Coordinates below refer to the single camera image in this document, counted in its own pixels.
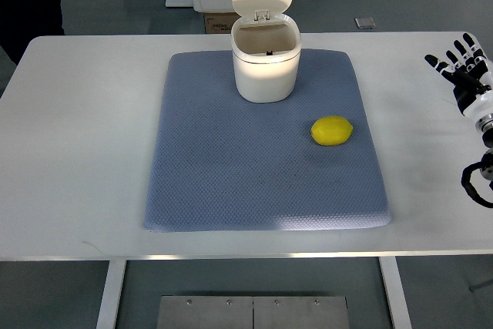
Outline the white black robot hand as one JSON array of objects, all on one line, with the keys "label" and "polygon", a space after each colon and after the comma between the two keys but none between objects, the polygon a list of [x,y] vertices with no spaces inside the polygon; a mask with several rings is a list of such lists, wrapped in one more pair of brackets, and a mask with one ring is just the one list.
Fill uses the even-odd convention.
[{"label": "white black robot hand", "polygon": [[424,60],[454,88],[453,93],[463,116],[475,118],[492,113],[492,60],[469,34],[455,40],[455,52],[446,51],[447,61],[427,54]]}]

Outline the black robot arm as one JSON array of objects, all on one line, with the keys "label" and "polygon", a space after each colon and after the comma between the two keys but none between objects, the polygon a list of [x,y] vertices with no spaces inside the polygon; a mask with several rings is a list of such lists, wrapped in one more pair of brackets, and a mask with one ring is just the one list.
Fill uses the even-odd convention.
[{"label": "black robot arm", "polygon": [[487,150],[481,158],[480,173],[492,182],[492,113],[482,112],[473,116],[476,130],[481,134],[481,139]]}]

